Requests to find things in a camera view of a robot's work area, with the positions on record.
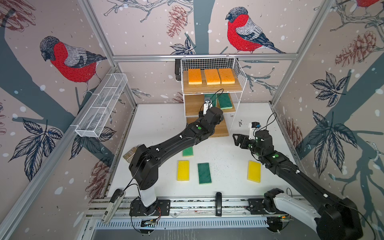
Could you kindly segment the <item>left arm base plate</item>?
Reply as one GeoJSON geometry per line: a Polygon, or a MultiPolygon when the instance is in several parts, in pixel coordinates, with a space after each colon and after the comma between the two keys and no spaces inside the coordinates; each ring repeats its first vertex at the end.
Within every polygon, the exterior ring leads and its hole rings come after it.
{"type": "Polygon", "coordinates": [[[171,208],[170,200],[156,200],[149,207],[145,207],[141,200],[131,202],[130,217],[169,216],[171,208]]]}

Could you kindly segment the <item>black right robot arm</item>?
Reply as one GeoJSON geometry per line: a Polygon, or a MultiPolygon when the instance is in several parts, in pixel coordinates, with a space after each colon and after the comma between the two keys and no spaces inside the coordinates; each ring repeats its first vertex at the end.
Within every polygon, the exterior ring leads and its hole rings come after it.
{"type": "Polygon", "coordinates": [[[309,202],[305,205],[274,188],[264,194],[263,205],[267,213],[289,214],[313,229],[322,240],[359,240],[363,237],[356,204],[330,193],[302,173],[287,156],[274,149],[267,130],[256,132],[253,139],[242,134],[233,134],[233,139],[235,146],[258,156],[266,169],[286,181],[309,202]]]}

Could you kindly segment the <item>orange sponge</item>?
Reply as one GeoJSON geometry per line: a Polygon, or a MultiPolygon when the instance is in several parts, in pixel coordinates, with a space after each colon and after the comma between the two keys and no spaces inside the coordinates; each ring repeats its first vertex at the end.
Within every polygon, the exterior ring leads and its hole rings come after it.
{"type": "Polygon", "coordinates": [[[188,69],[189,85],[201,85],[203,83],[200,69],[188,69]]]}
{"type": "Polygon", "coordinates": [[[223,85],[235,84],[236,80],[232,72],[232,69],[218,69],[218,72],[221,79],[221,84],[223,85]]]}
{"type": "Polygon", "coordinates": [[[207,85],[220,85],[221,79],[217,69],[206,69],[204,70],[207,85]]]}

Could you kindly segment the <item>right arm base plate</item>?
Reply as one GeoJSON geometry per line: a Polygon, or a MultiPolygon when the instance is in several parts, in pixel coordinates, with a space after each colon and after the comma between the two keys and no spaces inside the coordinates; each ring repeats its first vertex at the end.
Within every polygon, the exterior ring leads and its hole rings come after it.
{"type": "Polygon", "coordinates": [[[248,199],[248,206],[246,209],[251,213],[251,215],[272,215],[274,212],[270,212],[265,208],[264,199],[261,198],[251,198],[248,199]]]}

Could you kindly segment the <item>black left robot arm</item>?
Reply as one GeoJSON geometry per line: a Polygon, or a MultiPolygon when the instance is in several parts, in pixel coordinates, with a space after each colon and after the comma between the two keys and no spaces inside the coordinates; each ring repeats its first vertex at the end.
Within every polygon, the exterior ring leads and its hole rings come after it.
{"type": "Polygon", "coordinates": [[[154,213],[157,208],[158,198],[154,184],[159,178],[160,166],[177,153],[207,140],[223,120],[223,111],[212,107],[176,136],[154,146],[140,145],[137,148],[129,169],[133,180],[138,184],[141,206],[147,215],[154,213]]]}

